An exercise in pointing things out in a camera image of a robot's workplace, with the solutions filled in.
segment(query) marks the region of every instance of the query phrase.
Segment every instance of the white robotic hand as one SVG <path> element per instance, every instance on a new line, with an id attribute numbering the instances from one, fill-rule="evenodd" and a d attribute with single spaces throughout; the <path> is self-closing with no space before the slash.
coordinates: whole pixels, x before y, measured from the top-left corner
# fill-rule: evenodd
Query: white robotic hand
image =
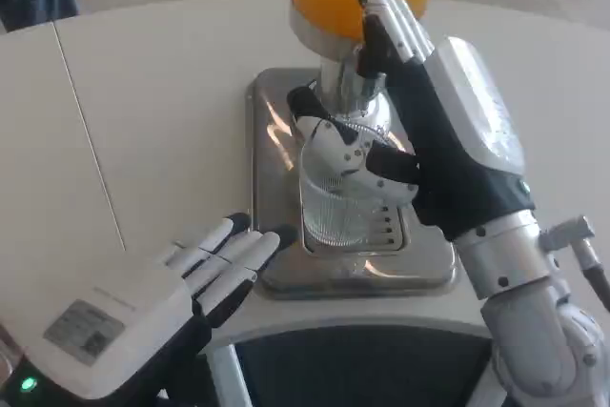
<path id="1" fill-rule="evenodd" d="M 0 405 L 154 406 L 274 254 L 296 240 L 288 226 L 249 227 L 246 214 L 234 214 L 156 262 L 109 256 L 103 269 L 75 272 L 73 283 L 40 295 L 36 308 L 21 315 L 7 308 L 4 316 L 0 307 L 0 322 L 23 351 Z"/>
<path id="2" fill-rule="evenodd" d="M 334 119 L 308 86 L 292 90 L 288 105 L 293 125 L 346 182 L 392 205 L 408 205 L 415 198 L 419 170 L 412 154 Z"/>
<path id="3" fill-rule="evenodd" d="M 176 240 L 158 258 L 184 278 L 213 328 L 239 307 L 274 254 L 297 237 L 291 226 L 265 233 L 246 232 L 249 227 L 247 214 L 232 214 L 198 240 L 195 234 Z"/>

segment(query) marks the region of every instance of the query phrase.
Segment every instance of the juice dispenser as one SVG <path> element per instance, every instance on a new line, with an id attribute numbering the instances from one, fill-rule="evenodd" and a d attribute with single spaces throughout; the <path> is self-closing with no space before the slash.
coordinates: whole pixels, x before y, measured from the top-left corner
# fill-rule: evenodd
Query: juice dispenser
<path id="1" fill-rule="evenodd" d="M 424 13 L 427 0 L 408 2 L 415 16 Z M 410 148 L 400 123 L 393 122 L 395 111 L 383 77 L 366 79 L 356 73 L 361 16 L 357 0 L 291 0 L 291 27 L 305 47 L 320 55 L 320 66 L 267 69 L 247 95 L 254 226 L 291 222 L 301 229 L 300 244 L 279 256 L 263 276 L 274 296 L 437 294 L 456 277 L 453 247 L 438 228 L 421 225 L 411 206 L 368 199 L 374 209 L 363 225 L 362 218 L 346 210 L 362 208 L 362 201 L 356 205 L 325 176 L 317 189 L 305 179 L 312 172 L 305 170 L 306 164 L 314 161 L 301 157 L 307 139 L 292 125 L 287 104 L 289 92 L 297 87 L 309 86 L 335 119 L 370 132 L 372 139 Z M 314 172 L 319 178 L 320 171 Z M 324 193 L 328 201 L 321 197 Z M 307 205 L 310 196 L 315 197 L 315 212 Z"/>

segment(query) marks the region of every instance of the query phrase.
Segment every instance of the white table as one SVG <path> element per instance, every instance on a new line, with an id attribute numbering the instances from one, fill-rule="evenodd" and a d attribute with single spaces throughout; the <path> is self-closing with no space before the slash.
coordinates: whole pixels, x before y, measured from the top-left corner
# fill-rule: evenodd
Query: white table
<path id="1" fill-rule="evenodd" d="M 539 220 L 587 214 L 610 266 L 610 33 L 445 1 L 431 4 L 426 24 L 433 38 L 461 36 L 486 58 L 526 150 Z M 122 244 L 152 255 L 185 225 L 247 209 L 244 91 L 266 68 L 316 64 L 290 31 L 288 0 L 164 3 L 1 37 L 2 270 L 14 256 L 37 266 L 44 257 L 68 275 L 75 259 Z M 576 262 L 559 260 L 579 304 L 610 333 Z M 464 277 L 436 297 L 278 302 L 258 292 L 213 346 L 347 323 L 484 335 L 479 306 Z"/>

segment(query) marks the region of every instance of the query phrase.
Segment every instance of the robotic hand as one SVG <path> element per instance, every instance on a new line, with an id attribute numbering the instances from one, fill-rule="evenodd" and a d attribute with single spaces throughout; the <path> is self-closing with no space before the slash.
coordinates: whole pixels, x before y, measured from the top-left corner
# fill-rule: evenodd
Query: robotic hand
<path id="1" fill-rule="evenodd" d="M 603 331 L 570 302 L 551 254 L 571 245 L 609 305 L 586 219 L 540 230 L 519 139 L 471 44 L 448 37 L 433 47 L 405 0 L 359 2 L 364 44 L 357 71 L 386 74 L 416 154 L 413 206 L 423 224 L 455 243 L 478 298 L 487 299 L 481 313 L 496 344 L 499 380 L 524 407 L 607 407 Z"/>
<path id="2" fill-rule="evenodd" d="M 158 262 L 109 258 L 104 272 L 75 273 L 82 281 L 41 297 L 22 319 L 0 307 L 23 349 L 0 406 L 156 405 L 257 274 L 296 240 L 291 227 L 245 233 L 249 226 L 246 214 L 234 214 L 205 236 L 174 242 Z"/>

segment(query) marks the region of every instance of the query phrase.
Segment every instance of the stainless steel tray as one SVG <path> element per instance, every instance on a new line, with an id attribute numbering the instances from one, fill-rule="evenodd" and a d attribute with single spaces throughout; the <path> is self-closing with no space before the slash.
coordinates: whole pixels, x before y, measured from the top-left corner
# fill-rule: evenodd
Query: stainless steel tray
<path id="1" fill-rule="evenodd" d="M 448 292 L 458 277 L 454 248 L 438 228 L 422 226 L 412 208 L 388 209 L 391 224 L 401 229 L 400 243 L 393 240 L 390 246 L 331 248 L 315 242 L 304 230 L 298 188 L 300 145 L 291 133 L 286 95 L 310 83 L 316 72 L 268 69 L 246 96 L 254 227 L 288 222 L 300 230 L 299 243 L 277 256 L 262 276 L 265 289 L 277 298 Z M 391 132 L 407 141 L 399 123 Z"/>

